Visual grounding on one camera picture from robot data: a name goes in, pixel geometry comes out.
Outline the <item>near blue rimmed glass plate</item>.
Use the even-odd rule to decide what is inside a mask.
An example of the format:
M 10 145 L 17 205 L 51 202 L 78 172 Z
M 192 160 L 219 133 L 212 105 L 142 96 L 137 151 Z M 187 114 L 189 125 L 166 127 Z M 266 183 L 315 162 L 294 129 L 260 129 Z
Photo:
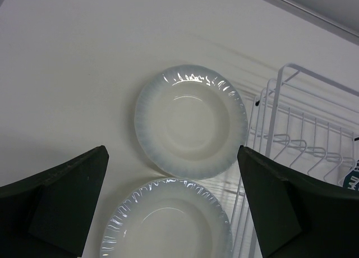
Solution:
M 188 179 L 146 183 L 115 209 L 100 257 L 232 257 L 229 218 L 217 198 Z

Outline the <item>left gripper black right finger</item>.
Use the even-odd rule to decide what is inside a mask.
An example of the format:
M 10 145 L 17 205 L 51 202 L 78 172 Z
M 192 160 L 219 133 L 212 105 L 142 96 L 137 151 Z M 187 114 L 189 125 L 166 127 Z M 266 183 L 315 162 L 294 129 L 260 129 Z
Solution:
M 358 257 L 358 191 L 248 147 L 237 159 L 263 257 Z

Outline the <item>far blue rimmed glass plate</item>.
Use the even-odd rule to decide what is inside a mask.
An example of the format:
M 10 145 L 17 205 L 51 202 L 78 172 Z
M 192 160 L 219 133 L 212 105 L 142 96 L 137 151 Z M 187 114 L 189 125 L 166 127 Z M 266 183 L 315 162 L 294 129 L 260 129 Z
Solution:
M 236 162 L 248 120 L 240 93 L 224 76 L 183 64 L 158 72 L 143 87 L 134 128 L 145 155 L 162 171 L 207 179 Z

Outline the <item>blue rimmed glass plate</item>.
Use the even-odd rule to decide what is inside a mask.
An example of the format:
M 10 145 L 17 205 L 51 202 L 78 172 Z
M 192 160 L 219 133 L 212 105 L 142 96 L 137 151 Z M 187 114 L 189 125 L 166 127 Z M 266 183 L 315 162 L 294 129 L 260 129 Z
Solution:
M 236 162 L 248 120 L 240 93 L 224 76 L 183 64 L 158 72 L 143 87 L 134 128 L 145 155 L 162 171 L 207 179 Z
M 146 183 L 115 209 L 100 257 L 232 257 L 229 218 L 217 198 L 188 179 Z

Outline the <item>green rimmed white plate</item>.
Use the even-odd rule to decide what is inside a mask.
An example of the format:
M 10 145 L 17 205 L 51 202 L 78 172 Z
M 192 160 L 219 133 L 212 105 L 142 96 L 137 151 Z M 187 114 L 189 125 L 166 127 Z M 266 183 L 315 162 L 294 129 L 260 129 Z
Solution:
M 358 171 L 359 162 L 357 161 L 356 166 L 351 168 L 349 172 L 339 180 L 339 185 L 343 188 L 358 191 L 359 185 L 359 171 Z

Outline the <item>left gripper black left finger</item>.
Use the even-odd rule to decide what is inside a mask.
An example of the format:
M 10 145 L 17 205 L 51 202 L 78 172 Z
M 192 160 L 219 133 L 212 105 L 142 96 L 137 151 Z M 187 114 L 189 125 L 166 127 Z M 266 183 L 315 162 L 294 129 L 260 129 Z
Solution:
M 1 187 L 1 257 L 81 257 L 109 154 L 95 147 Z

